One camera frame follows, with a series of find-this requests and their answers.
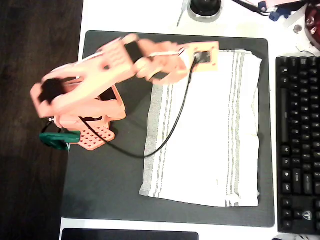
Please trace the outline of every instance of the desk mat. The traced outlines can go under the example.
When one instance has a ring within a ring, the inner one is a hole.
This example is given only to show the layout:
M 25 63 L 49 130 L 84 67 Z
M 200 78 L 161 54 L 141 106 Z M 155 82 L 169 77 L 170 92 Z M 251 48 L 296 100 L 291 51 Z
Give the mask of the desk mat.
M 89 31 L 83 57 L 127 32 Z M 219 41 L 221 50 L 244 49 L 262 59 L 259 89 L 259 131 L 257 207 L 209 207 L 139 195 L 144 161 L 123 155 L 104 145 L 94 151 L 71 147 L 65 178 L 62 217 L 169 223 L 272 227 L 275 224 L 271 151 L 268 42 L 256 38 L 190 36 L 139 33 L 154 42 L 179 44 Z M 153 85 L 133 78 L 117 84 L 127 117 L 112 123 L 112 141 L 129 152 L 144 154 L 147 120 Z
M 199 240 L 196 232 L 65 228 L 61 240 Z

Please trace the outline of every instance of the perforated base plate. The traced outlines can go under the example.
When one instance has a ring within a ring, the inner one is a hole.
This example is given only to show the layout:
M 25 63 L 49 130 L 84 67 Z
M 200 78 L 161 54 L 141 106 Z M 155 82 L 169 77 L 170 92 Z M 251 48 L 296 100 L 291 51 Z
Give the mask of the perforated base plate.
M 105 126 L 91 126 L 93 130 L 99 134 L 103 139 L 106 141 L 111 141 L 115 139 L 115 134 L 110 131 L 107 127 Z M 89 128 L 86 128 L 86 130 L 81 131 L 81 136 L 80 136 L 80 142 L 78 145 L 81 147 L 92 151 L 95 150 L 102 145 L 106 144 L 104 141 L 102 141 L 97 135 L 95 135 Z

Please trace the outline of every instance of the white towel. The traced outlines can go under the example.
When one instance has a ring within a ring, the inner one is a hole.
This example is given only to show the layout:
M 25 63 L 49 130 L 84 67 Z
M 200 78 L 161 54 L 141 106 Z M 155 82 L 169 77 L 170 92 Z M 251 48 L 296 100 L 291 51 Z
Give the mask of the white towel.
M 248 51 L 220 51 L 218 71 L 192 74 L 171 139 L 144 160 L 140 195 L 213 207 L 258 205 L 260 64 Z M 170 133 L 187 82 L 153 86 L 146 154 Z

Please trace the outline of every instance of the robotic arm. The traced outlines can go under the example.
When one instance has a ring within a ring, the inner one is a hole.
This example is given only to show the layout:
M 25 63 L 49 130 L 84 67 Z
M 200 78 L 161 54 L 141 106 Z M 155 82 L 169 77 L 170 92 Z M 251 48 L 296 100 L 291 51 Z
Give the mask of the robotic arm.
M 134 76 L 153 84 L 176 83 L 190 72 L 195 54 L 199 57 L 195 72 L 215 71 L 218 51 L 218 42 L 154 43 L 129 34 L 83 60 L 51 71 L 33 86 L 30 94 L 40 118 L 51 118 L 59 128 L 80 132 L 77 144 L 94 150 L 105 142 L 79 117 L 90 122 L 105 141 L 113 140 L 110 121 L 126 117 L 115 84 Z

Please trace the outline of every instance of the keyboard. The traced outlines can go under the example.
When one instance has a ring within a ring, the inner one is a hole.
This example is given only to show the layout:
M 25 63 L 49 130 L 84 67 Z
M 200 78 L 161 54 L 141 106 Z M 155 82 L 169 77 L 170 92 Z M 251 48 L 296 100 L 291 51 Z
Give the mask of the keyboard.
M 282 233 L 320 235 L 320 58 L 276 59 L 277 205 Z

